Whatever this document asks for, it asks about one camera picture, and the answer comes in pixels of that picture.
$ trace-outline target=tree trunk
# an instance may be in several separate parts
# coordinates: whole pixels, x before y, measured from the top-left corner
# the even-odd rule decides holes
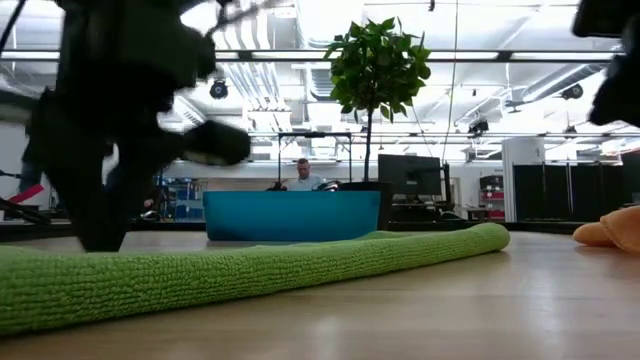
[[[371,128],[373,126],[373,109],[367,111],[367,144],[364,153],[364,181],[369,181],[369,158],[371,157]]]

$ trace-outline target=black planter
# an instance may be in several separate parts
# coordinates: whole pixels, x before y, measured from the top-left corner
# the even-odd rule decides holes
[[[388,230],[391,221],[391,204],[393,202],[393,185],[377,181],[363,181],[340,184],[345,191],[379,191],[380,209],[378,213],[378,230]]]

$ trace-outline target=teal bin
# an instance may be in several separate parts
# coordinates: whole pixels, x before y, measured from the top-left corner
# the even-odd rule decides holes
[[[377,191],[208,191],[204,216],[210,240],[318,242],[375,231]]]

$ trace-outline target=potted tree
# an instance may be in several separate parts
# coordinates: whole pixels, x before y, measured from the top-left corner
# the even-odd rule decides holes
[[[342,105],[342,113],[358,122],[358,111],[367,114],[367,140],[364,158],[364,182],[345,184],[348,190],[377,190],[381,192],[379,229],[386,229],[393,192],[390,184],[369,181],[371,156],[371,128],[373,114],[379,110],[393,123],[394,114],[407,115],[405,106],[413,106],[412,99],[424,80],[431,76],[427,66],[429,50],[424,48],[424,33],[417,45],[416,36],[405,34],[402,23],[390,18],[381,24],[369,21],[365,26],[351,23],[345,35],[337,35],[325,53],[327,59],[335,51],[340,55],[331,63],[331,98]]]

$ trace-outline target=black monitor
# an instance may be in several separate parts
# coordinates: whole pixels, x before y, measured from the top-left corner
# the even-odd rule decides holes
[[[442,195],[440,158],[378,155],[378,181],[393,184],[396,194]]]

